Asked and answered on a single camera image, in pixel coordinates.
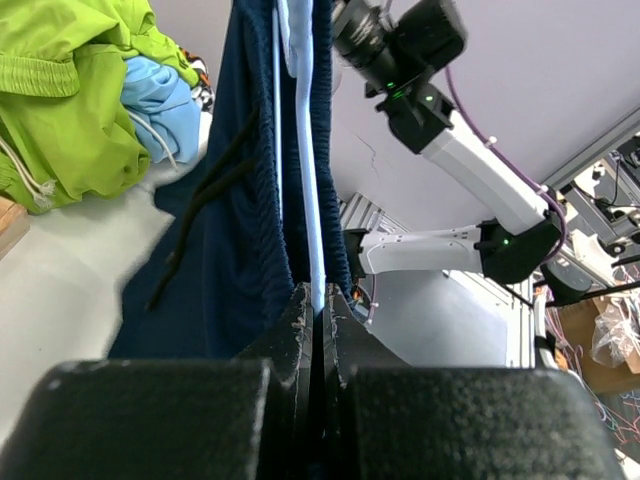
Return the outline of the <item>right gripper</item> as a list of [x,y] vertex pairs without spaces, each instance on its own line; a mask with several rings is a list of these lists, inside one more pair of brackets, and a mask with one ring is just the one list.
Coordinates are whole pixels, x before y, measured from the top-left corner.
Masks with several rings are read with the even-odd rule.
[[332,25],[336,51],[367,82],[397,82],[398,67],[378,7],[365,1],[335,1]]

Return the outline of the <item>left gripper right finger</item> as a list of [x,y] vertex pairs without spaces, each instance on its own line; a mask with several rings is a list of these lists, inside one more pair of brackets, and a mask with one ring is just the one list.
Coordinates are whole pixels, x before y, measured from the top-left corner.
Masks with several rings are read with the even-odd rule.
[[334,479],[620,479],[590,396],[569,373],[412,367],[328,285],[327,444]]

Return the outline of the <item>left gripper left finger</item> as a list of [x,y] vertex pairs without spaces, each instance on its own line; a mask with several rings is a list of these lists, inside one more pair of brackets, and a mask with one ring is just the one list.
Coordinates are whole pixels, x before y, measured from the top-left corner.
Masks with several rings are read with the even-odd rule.
[[304,479],[313,312],[230,360],[69,361],[32,390],[1,452],[5,479]]

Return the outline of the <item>blue hanger of navy shorts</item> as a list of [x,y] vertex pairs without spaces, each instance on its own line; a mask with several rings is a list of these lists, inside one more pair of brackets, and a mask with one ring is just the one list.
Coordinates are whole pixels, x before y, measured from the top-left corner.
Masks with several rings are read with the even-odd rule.
[[296,80],[295,121],[310,261],[311,306],[324,308],[325,265],[311,124],[311,87],[314,68],[311,1],[277,1],[272,9],[273,86],[276,138],[281,139],[280,67]]

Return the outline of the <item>navy blue shorts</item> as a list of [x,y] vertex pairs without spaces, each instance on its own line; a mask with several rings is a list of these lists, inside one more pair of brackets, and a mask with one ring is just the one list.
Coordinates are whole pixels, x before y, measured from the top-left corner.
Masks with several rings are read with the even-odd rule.
[[160,188],[174,222],[122,294],[112,359],[230,358],[310,278],[295,81],[274,81],[269,1],[233,4],[205,158]]

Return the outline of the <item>orange camouflage shorts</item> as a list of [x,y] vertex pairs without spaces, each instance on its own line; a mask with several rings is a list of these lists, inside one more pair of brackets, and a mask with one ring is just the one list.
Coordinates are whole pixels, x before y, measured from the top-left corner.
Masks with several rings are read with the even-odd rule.
[[183,47],[179,48],[178,60],[180,68],[179,75],[186,80],[186,74],[191,72],[197,75],[197,82],[190,83],[191,97],[203,112],[212,114],[215,102],[215,93],[208,75],[208,68],[205,61],[198,55],[193,54]]

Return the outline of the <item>light blue shorts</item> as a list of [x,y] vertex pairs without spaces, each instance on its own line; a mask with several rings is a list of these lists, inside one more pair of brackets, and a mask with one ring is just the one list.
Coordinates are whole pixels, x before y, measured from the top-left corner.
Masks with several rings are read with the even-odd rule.
[[199,150],[201,108],[176,69],[143,56],[126,61],[121,103],[151,161],[188,164]]

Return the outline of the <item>lime green shorts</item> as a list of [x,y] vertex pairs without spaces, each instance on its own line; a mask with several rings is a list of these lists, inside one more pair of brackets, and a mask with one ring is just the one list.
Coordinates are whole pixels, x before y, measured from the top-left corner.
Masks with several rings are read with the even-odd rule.
[[138,183],[154,162],[121,103],[126,61],[178,72],[179,48],[146,1],[3,2],[2,196],[41,214]]

